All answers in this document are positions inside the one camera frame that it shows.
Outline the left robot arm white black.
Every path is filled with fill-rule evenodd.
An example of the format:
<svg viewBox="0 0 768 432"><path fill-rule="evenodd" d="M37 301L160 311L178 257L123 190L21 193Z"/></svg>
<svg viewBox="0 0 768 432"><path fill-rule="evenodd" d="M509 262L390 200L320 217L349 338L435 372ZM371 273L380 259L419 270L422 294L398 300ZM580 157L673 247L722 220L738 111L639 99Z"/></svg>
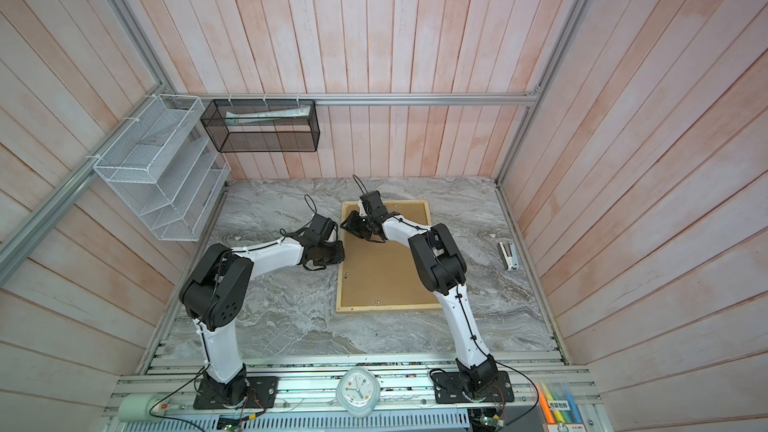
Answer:
<svg viewBox="0 0 768 432"><path fill-rule="evenodd" d="M319 214L302 228L265 243L208 247L179 292L179 301L201 337L205 354L202 386L227 408L247 400L247 371L235 320L250 279L287 267L324 270L344 260L338 224Z"/></svg>

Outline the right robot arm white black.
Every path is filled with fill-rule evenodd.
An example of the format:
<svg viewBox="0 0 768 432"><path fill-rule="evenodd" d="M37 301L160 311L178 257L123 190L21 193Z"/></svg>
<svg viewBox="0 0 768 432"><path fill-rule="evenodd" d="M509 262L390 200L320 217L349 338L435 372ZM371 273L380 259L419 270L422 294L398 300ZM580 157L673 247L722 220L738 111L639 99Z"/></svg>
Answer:
<svg viewBox="0 0 768 432"><path fill-rule="evenodd" d="M498 378L498 367L472 313L466 286L467 264L448 227L419 224L388 210L377 190L362 194L358 207L344 219L341 228L369 242L378 237L409 248L419 279L435 295L445 314L463 392L471 399L481 398Z"/></svg>

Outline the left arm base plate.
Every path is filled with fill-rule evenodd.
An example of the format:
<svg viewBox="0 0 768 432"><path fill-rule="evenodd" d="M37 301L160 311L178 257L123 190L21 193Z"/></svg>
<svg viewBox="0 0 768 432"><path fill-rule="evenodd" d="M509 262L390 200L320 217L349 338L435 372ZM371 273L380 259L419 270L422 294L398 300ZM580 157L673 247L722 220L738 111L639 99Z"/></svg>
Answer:
<svg viewBox="0 0 768 432"><path fill-rule="evenodd" d="M238 376L227 384L205 376L196 389L193 409L269 409L274 406L277 385L276 376Z"/></svg>

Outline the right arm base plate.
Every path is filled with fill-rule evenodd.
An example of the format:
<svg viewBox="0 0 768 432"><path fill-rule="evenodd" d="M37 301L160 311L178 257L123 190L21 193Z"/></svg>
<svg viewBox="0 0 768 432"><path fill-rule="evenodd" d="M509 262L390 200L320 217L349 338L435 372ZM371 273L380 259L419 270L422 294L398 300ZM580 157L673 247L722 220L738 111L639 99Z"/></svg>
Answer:
<svg viewBox="0 0 768 432"><path fill-rule="evenodd" d="M507 372L500 372L491 385L476 393L469 391L458 372L447 372L436 368L430 369L428 376L432 380L435 400L438 404L469 402L506 404L515 401L514 391Z"/></svg>

